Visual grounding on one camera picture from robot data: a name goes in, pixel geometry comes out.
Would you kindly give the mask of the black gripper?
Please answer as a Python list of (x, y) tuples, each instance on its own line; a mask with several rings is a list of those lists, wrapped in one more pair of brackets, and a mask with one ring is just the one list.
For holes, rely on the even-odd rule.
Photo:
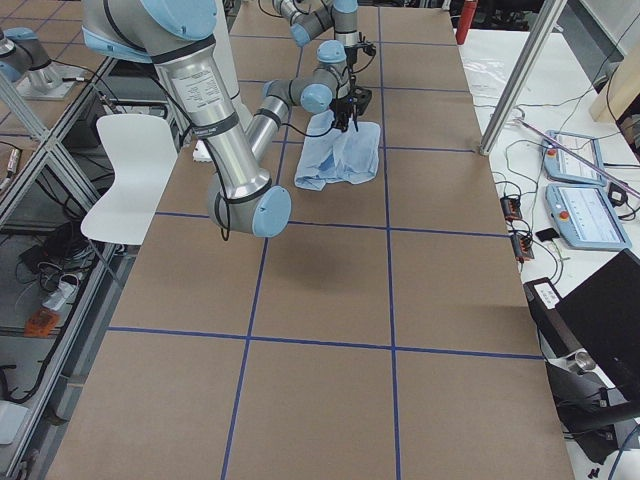
[(350, 117), (364, 115), (372, 95), (370, 89), (356, 85), (345, 96), (334, 99), (330, 106), (334, 113), (333, 128), (342, 133), (347, 132)]
[[(345, 48), (345, 52), (347, 56), (347, 71), (350, 75), (356, 75), (366, 70), (372, 63), (373, 59), (376, 57), (376, 46), (370, 41), (361, 40), (355, 45), (347, 46)], [(359, 53), (363, 53), (367, 56), (368, 61), (364, 66), (356, 67)]]

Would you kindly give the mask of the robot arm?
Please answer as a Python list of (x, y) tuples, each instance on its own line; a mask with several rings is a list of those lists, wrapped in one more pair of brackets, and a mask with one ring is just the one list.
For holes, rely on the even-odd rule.
[(106, 56), (155, 67), (167, 97), (186, 118), (216, 168), (208, 211), (222, 234), (231, 231), (270, 238), (291, 214), (288, 191), (272, 182), (261, 157), (295, 106), (312, 114), (332, 111), (332, 129), (345, 132), (367, 108), (371, 93), (356, 84), (358, 51), (375, 46), (358, 29), (355, 1), (323, 1), (301, 11), (276, 1), (300, 47), (332, 30), (317, 49), (318, 65), (307, 78), (275, 80), (248, 122), (239, 112), (237, 77), (219, 1), (86, 1), (86, 45)]
[(368, 61), (360, 70), (355, 69), (360, 50), (370, 59), (376, 56), (376, 47), (358, 28), (357, 1), (321, 1), (317, 8), (307, 11), (300, 7), (301, 1), (273, 0), (271, 4), (274, 11), (288, 21), (292, 38), (300, 48), (332, 30), (334, 39), (345, 48), (351, 74), (361, 72), (371, 63)]

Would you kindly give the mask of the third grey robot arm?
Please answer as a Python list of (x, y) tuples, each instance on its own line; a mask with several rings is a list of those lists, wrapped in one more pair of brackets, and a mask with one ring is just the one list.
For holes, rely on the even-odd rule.
[(84, 67), (55, 62), (26, 27), (1, 31), (1, 73), (29, 100), (63, 100), (76, 83), (90, 80)]

